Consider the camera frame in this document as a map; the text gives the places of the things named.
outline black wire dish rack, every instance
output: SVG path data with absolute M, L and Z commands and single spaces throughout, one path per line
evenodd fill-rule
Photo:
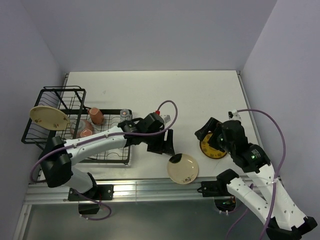
M 86 90 L 80 86 L 45 86 L 40 91 L 35 102 L 36 106 L 50 106 L 57 108 L 65 113 L 70 118 L 70 123 L 65 130 L 55 131 L 48 130 L 29 118 L 29 121 L 24 130 L 21 141 L 24 144 L 34 144 L 41 150 L 45 149 L 48 139 L 55 136 L 60 136 L 63 140 L 77 138 L 77 132 L 80 120 L 89 121 L 94 133 L 106 131 L 114 126 L 117 126 L 121 121 L 121 109 L 100 109 L 104 115 L 104 122 L 101 126 L 92 123 L 88 109 L 85 106 Z M 125 164 L 130 160 L 130 146 L 119 149 L 112 149 L 101 152 L 94 156 L 88 157 L 81 161 L 81 163 L 99 163 L 99 164 Z

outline white table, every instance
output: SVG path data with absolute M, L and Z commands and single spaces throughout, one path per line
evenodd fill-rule
M 244 175 L 229 155 L 220 160 L 206 157 L 194 135 L 210 117 L 228 120 L 228 111 L 246 109 L 246 101 L 236 71 L 105 71 L 71 72 L 67 86 L 77 85 L 86 90 L 85 105 L 100 109 L 131 109 L 133 117 L 144 118 L 154 112 L 160 103 L 173 100 L 178 107 L 178 118 L 173 129 L 176 153 L 193 156 L 199 165 L 198 177 L 215 177 L 226 169 Z M 174 117 L 169 103 L 161 114 Z M 257 144 L 253 123 L 247 112 L 241 113 L 242 125 L 248 140 Z M 147 146 L 131 147 L 127 167 L 90 167 L 77 165 L 90 172 L 95 179 L 145 180 L 168 178 L 168 155 L 147 152 Z

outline gray wall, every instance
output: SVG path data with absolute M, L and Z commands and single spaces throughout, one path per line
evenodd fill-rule
M 276 0 L 21 0 L 68 71 L 240 70 Z
M 320 222 L 320 2 L 276 3 L 242 76 L 251 107 L 265 110 L 284 131 L 287 157 L 280 172 L 293 200 Z M 279 134 L 256 115 L 263 146 L 278 163 Z M 320 227 L 305 239 L 319 239 Z
M 20 142 L 42 86 L 61 84 L 62 72 L 18 0 L 0 1 L 0 235 L 11 239 L 39 156 Z

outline orange cup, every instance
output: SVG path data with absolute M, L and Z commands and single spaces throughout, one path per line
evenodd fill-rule
M 81 132 L 80 137 L 84 138 L 84 137 L 91 136 L 92 134 L 93 132 L 90 129 L 85 129 Z
M 72 135 L 75 133 L 75 127 L 76 127 L 76 120 L 70 125 L 69 130 Z M 80 138 L 81 132 L 86 129 L 90 130 L 92 133 L 94 132 L 94 127 L 92 126 L 92 124 L 85 119 L 81 119 L 79 122 L 77 133 L 76 133 L 76 138 L 77 139 Z
M 101 126 L 102 124 L 104 124 L 105 117 L 98 108 L 93 107 L 91 109 L 88 109 L 87 112 L 90 115 L 91 121 L 95 125 Z

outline cable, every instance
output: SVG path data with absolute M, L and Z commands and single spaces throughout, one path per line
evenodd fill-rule
M 273 177 L 273 189 L 272 189 L 272 198 L 271 198 L 271 204 L 270 204 L 270 210 L 269 210 L 269 213 L 268 213 L 268 216 L 266 218 L 266 221 L 265 221 L 265 224 L 263 226 L 263 229 L 260 233 L 260 237 L 259 237 L 259 240 L 262 240 L 262 238 L 264 237 L 264 234 L 266 232 L 266 229 L 269 225 L 269 222 L 270 222 L 270 219 L 271 219 L 271 215 L 272 215 L 272 211 L 274 209 L 274 206 L 275 206 L 275 201 L 276 201 L 276 191 L 277 191 L 277 181 L 275 181 L 275 179 L 277 179 L 278 175 L 279 175 L 279 172 L 280 172 L 280 169 L 282 167 L 282 165 L 284 164 L 284 161 L 285 161 L 285 158 L 286 158 L 286 141 L 285 141 L 285 137 L 284 137 L 284 134 L 283 132 L 281 131 L 279 125 L 277 124 L 277 122 L 266 112 L 264 111 L 261 111 L 261 110 L 258 110 L 258 109 L 241 109 L 241 110 L 238 110 L 238 113 L 241 113 L 241 112 L 257 112 L 257 113 L 261 113 L 265 116 L 267 116 L 275 125 L 275 127 L 278 129 L 279 133 L 280 133 L 280 136 L 281 136 L 281 140 L 282 140 L 282 147 L 283 147 L 283 151 L 282 151 L 282 158 L 281 158 L 281 161 L 274 173 L 274 177 Z
M 253 189 L 254 188 L 254 184 L 251 183 L 250 188 Z M 234 222 L 234 224 L 231 225 L 231 227 L 228 229 L 228 232 L 225 235 L 225 240 L 228 240 L 229 234 L 231 233 L 232 229 L 241 221 L 241 219 L 244 218 L 244 216 L 248 213 L 249 208 L 247 208 L 243 214 L 237 219 L 237 221 Z
M 130 135 L 130 136 L 152 137 L 152 136 L 160 135 L 160 134 L 166 132 L 168 129 L 170 129 L 170 128 L 175 124 L 175 122 L 176 122 L 176 120 L 177 120 L 177 118 L 178 118 L 178 107 L 177 107 L 177 105 L 176 105 L 172 100 L 166 100 L 166 101 L 162 102 L 162 103 L 160 104 L 160 106 L 158 107 L 157 111 L 159 111 L 160 108 L 161 108 L 164 104 L 166 104 L 166 103 L 171 103 L 171 104 L 174 106 L 175 116 L 174 116 L 174 119 L 173 119 L 173 121 L 171 122 L 171 124 L 170 124 L 168 127 L 166 127 L 165 129 L 163 129 L 163 130 L 161 130 L 161 131 L 153 132 L 153 133 L 113 132 L 113 133 L 110 133 L 107 137 L 109 138 L 109 137 L 118 136 L 118 135 Z M 81 146 L 81 145 L 83 145 L 83 144 L 91 143 L 91 142 L 94 142 L 94 141 L 97 141 L 97 140 L 100 140 L 100 139 L 104 139 L 104 138 L 106 138 L 105 135 L 96 136 L 96 137 L 93 137 L 93 138 L 88 139 L 88 140 L 84 140 L 84 141 L 77 142 L 77 145 L 76 145 L 76 146 L 79 147 L 79 146 Z M 37 180 L 35 180 L 35 179 L 33 178 L 33 174 L 34 174 L 34 171 L 35 171 L 35 169 L 37 168 L 37 166 L 38 166 L 39 164 L 41 164 L 44 160 L 46 160 L 48 157 L 52 156 L 53 154 L 56 154 L 56 153 L 59 153 L 59 152 L 61 152 L 61 151 L 68 150 L 68 149 L 71 149 L 71 148 L 74 148 L 74 145 L 69 145 L 69 146 L 64 146 L 64 147 L 58 148 L 58 149 L 56 149 L 56 150 L 53 150 L 53 151 L 47 153 L 47 154 L 44 155 L 43 157 L 41 157 L 41 158 L 34 164 L 34 166 L 32 167 L 32 169 L 31 169 L 31 171 L 30 171 L 30 174 L 29 174 L 29 179 L 30 179 L 30 181 L 31 181 L 32 183 L 36 183 L 36 184 L 37 184 L 37 183 L 45 183 L 46 180 L 37 181 Z M 88 201 L 91 201 L 91 202 L 100 204 L 98 201 L 95 201 L 95 200 L 93 200 L 93 199 L 90 199 L 90 198 L 84 196 L 83 194 L 79 193 L 77 190 L 75 190 L 75 191 L 76 191 L 77 194 L 79 194 L 79 195 L 80 195 L 81 197 L 83 197 L 84 199 L 87 199 Z M 101 202 L 101 205 L 103 205 L 103 206 L 105 206 L 106 208 L 109 209 L 110 213 L 109 213 L 107 216 L 102 217 L 102 218 L 91 218 L 91 217 L 87 217 L 87 216 L 86 216 L 85 218 L 88 219 L 88 220 L 93 220 L 93 221 L 104 220 L 104 219 L 108 218 L 108 217 L 110 216 L 110 214 L 111 214 L 111 208 L 110 208 L 108 205 L 106 205 L 106 204 L 104 204 L 104 203 L 102 203 L 102 202 Z

